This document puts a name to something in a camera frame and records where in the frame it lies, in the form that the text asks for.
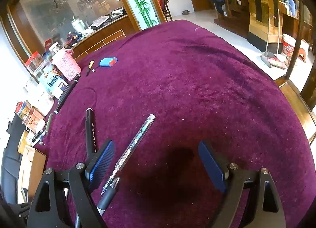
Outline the clear grip retractable pen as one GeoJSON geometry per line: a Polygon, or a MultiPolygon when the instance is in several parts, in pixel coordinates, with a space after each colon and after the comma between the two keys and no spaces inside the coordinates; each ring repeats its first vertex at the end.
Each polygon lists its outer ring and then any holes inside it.
{"type": "MultiPolygon", "coordinates": [[[[118,183],[120,181],[119,177],[110,181],[110,184],[105,188],[105,192],[102,195],[101,200],[99,201],[98,205],[96,206],[99,214],[102,216],[106,209],[109,207],[111,201],[113,200],[117,190],[118,190],[118,183]]],[[[90,187],[91,190],[94,190],[94,187],[99,187],[101,182],[98,181],[97,178],[88,178],[87,181],[83,181],[83,185],[90,187]]]]}

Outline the black brush pen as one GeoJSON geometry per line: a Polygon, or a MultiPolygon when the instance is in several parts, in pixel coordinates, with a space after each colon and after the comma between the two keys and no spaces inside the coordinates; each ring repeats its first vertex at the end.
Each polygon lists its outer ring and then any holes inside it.
{"type": "Polygon", "coordinates": [[[87,156],[90,157],[96,153],[95,115],[92,108],[86,109],[85,134],[87,156]]]}

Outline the clear patterned pen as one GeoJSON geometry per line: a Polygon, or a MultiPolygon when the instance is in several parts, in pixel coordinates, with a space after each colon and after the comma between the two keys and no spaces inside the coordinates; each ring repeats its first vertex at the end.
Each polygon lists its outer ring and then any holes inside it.
{"type": "Polygon", "coordinates": [[[134,136],[130,144],[127,146],[126,150],[123,152],[121,157],[118,159],[118,161],[115,164],[114,170],[111,173],[110,177],[108,178],[107,182],[102,188],[101,195],[105,193],[107,188],[109,187],[110,183],[114,180],[116,174],[120,171],[122,171],[123,167],[126,165],[127,161],[133,154],[133,152],[136,150],[137,146],[140,144],[142,141],[143,137],[145,134],[148,132],[150,129],[151,125],[153,124],[156,116],[154,114],[150,114],[146,121],[143,123],[137,134],[134,136]]]}

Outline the cardboard box tray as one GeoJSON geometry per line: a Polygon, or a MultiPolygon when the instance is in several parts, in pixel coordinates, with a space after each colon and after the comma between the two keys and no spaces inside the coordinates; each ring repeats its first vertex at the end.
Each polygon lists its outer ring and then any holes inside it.
{"type": "Polygon", "coordinates": [[[27,189],[27,202],[31,202],[33,200],[37,187],[43,175],[45,163],[46,155],[29,145],[25,146],[20,163],[18,177],[18,203],[25,202],[21,189],[27,189]]]}

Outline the green pen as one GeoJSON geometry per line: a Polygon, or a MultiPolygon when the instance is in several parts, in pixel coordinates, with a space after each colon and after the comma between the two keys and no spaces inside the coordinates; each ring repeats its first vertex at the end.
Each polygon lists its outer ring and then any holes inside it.
{"type": "Polygon", "coordinates": [[[44,130],[46,133],[48,133],[48,131],[49,131],[53,115],[54,115],[53,113],[50,113],[50,115],[48,117],[48,120],[47,120],[47,123],[46,123],[46,127],[45,127],[45,130],[44,130]]]}

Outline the black teal-tipped marker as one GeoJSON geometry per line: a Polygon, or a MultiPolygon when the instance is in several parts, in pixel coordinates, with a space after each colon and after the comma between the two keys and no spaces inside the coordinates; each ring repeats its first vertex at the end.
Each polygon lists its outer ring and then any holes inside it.
{"type": "Polygon", "coordinates": [[[55,114],[58,114],[60,112],[63,104],[65,103],[66,99],[68,98],[68,96],[70,95],[70,93],[72,92],[76,84],[78,83],[78,80],[80,79],[80,77],[81,75],[77,74],[74,80],[70,84],[68,84],[67,88],[65,89],[65,91],[60,96],[60,99],[58,100],[57,107],[54,110],[55,114]]]}

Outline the purple velvet tablecloth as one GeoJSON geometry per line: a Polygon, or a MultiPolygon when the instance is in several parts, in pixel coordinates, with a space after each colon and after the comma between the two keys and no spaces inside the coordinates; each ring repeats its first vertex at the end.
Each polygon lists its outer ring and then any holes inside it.
{"type": "Polygon", "coordinates": [[[221,205],[198,156],[202,140],[243,169],[267,168],[287,227],[315,198],[315,167],[305,132],[275,82],[239,50],[191,22],[164,23],[112,42],[79,62],[83,72],[39,150],[65,170],[86,158],[85,112],[96,141],[118,159],[155,115],[122,172],[103,218],[109,227],[205,227],[221,205]]]}

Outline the blue battery pack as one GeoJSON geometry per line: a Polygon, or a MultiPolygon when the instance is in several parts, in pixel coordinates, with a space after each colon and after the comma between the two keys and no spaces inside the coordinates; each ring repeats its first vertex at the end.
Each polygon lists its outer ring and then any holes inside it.
{"type": "Polygon", "coordinates": [[[117,63],[116,57],[105,57],[99,62],[100,67],[112,67],[117,63]]]}

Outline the pink woven cup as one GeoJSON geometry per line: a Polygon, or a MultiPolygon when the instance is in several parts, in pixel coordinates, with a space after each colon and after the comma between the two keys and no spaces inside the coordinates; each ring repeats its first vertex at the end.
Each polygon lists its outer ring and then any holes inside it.
{"type": "Polygon", "coordinates": [[[81,73],[81,68],[74,60],[73,50],[61,48],[53,56],[53,64],[60,70],[68,81],[72,81],[81,73]]]}

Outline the red lid plastic jar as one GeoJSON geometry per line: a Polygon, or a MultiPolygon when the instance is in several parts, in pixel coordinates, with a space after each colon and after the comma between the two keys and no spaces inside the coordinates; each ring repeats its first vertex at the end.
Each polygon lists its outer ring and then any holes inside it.
{"type": "Polygon", "coordinates": [[[25,67],[29,72],[33,73],[41,64],[43,63],[43,58],[39,52],[34,52],[25,63],[25,67]]]}

